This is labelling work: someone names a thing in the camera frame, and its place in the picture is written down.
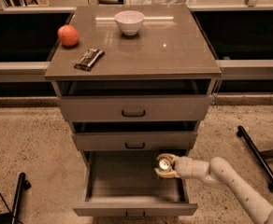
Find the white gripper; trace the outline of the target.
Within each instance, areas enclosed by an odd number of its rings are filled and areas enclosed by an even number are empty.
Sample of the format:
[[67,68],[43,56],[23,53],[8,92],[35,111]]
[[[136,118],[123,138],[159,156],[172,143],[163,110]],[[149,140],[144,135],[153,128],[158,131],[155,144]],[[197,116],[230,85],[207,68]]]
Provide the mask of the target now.
[[155,173],[161,178],[172,179],[172,178],[181,178],[188,179],[193,176],[194,160],[188,157],[177,157],[174,154],[163,153],[157,157],[159,161],[161,158],[168,158],[172,165],[175,163],[175,171],[163,172],[160,169],[155,168]]

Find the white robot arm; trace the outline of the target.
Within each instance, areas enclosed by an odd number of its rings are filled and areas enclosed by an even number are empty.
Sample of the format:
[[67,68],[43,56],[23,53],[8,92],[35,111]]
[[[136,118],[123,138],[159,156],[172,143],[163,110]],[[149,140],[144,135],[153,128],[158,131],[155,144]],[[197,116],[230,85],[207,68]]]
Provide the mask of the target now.
[[209,187],[228,187],[254,224],[273,224],[273,205],[221,158],[194,160],[164,153],[157,157],[155,173],[161,178],[197,179]]

